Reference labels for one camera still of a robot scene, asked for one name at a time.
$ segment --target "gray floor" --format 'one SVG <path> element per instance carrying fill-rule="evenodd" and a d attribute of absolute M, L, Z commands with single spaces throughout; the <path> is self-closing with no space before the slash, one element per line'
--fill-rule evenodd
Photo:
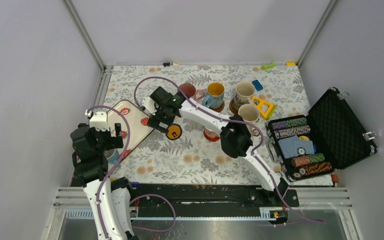
<path fill-rule="evenodd" d="M 341 219 L 334 210 L 307 210 L 306 217 L 325 220 L 326 224 L 299 223 L 273 227 L 261 221 L 178 221 L 170 232 L 134 230 L 140 240 L 342 240 L 347 239 Z M 293 213 L 288 222 L 299 220 Z M 163 229 L 165 221 L 136 221 L 134 226 Z M 65 219 L 59 240 L 96 240 L 93 220 Z"/>

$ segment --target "table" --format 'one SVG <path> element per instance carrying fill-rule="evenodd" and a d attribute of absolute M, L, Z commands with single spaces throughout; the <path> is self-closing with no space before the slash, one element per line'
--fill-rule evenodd
<path fill-rule="evenodd" d="M 264 87 L 256 95 L 262 95 L 266 101 L 277 104 L 271 119 L 301 115 L 310 109 L 298 68 L 285 65 L 267 71 L 251 65 L 113 66 L 104 105 L 112 107 L 121 100 L 134 103 L 135 86 L 140 80 L 151 76 L 165 77 L 178 85 L 190 83 L 196 89 L 206 89 L 213 82 L 222 83 L 225 88 L 225 107 L 221 113 L 230 116 L 233 114 L 229 110 L 229 102 L 235 96 L 236 84 L 253 80 L 259 80 Z M 138 89 L 139 102 L 158 86 L 171 93 L 176 92 L 169 82 L 151 79 Z M 265 129 L 265 122 L 260 117 L 257 125 Z M 174 123 L 183 129 L 179 139 L 171 141 L 163 133 L 153 131 L 130 153 L 111 178 L 127 177 L 131 182 L 154 184 L 259 184 L 241 161 L 230 158 L 222 151 L 220 141 L 209 142 L 204 138 L 202 125 L 185 118 L 177 118 Z M 260 137 L 253 136 L 252 140 L 258 142 Z M 272 169 L 279 165 L 272 162 L 265 146 L 257 151 Z M 324 175 L 290 182 L 290 185 L 331 186 L 332 180 L 329 175 Z"/>

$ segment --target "floral tablecloth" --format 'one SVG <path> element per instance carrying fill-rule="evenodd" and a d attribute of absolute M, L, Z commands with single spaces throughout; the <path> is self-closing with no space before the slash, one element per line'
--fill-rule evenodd
<path fill-rule="evenodd" d="M 222 83 L 225 88 L 225 107 L 221 113 L 231 116 L 233 114 L 229 110 L 229 103 L 235 96 L 236 84 L 241 81 L 259 80 L 264 88 L 256 95 L 262 95 L 263 99 L 277 104 L 271 119 L 300 115 L 310 109 L 296 66 L 276 66 L 267 71 L 249 65 L 114 66 L 104 104 L 112 107 L 121 100 L 134 103 L 135 86 L 140 80 L 150 76 L 166 77 L 178 85 L 190 83 L 196 89 L 206 89 L 213 82 Z M 176 88 L 169 82 L 151 79 L 139 87 L 138 101 L 141 102 L 158 86 L 171 93 L 176 92 Z M 265 129 L 265 122 L 260 117 L 257 125 Z M 204 138 L 202 125 L 185 118 L 177 118 L 174 123 L 183 129 L 179 139 L 169 140 L 163 133 L 154 130 L 130 153 L 111 178 L 127 177 L 133 182 L 155 184 L 259 184 L 241 161 L 230 158 L 222 151 L 220 141 L 209 142 Z M 260 137 L 253 136 L 252 140 L 258 142 Z M 278 166 L 271 161 L 265 146 L 257 151 L 272 169 Z M 329 175 L 325 175 L 291 184 L 330 186 L 332 180 Z"/>

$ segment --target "brown coaster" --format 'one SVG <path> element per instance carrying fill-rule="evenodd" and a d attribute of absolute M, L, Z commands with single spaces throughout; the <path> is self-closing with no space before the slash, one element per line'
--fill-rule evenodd
<path fill-rule="evenodd" d="M 230 101 L 230 104 L 229 104 L 229 108 L 230 108 L 230 111 L 233 113 L 233 114 L 238 114 L 238 110 L 236 110 L 235 106 L 234 106 L 234 99 L 232 99 Z"/>
<path fill-rule="evenodd" d="M 221 106 L 219 106 L 218 108 L 209 108 L 217 113 L 220 113 L 221 111 L 223 111 L 223 109 L 225 109 L 225 102 L 223 101 L 223 103 L 221 104 Z"/>

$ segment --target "green block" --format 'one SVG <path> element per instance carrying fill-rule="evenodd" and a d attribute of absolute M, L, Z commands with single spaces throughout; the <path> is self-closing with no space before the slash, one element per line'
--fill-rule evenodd
<path fill-rule="evenodd" d="M 274 68 L 275 66 L 276 66 L 276 63 L 275 63 L 275 61 L 273 61 L 271 64 L 263 65 L 263 66 L 261 67 L 261 69 L 265 71 L 265 70 L 267 70 L 267 69 Z"/>

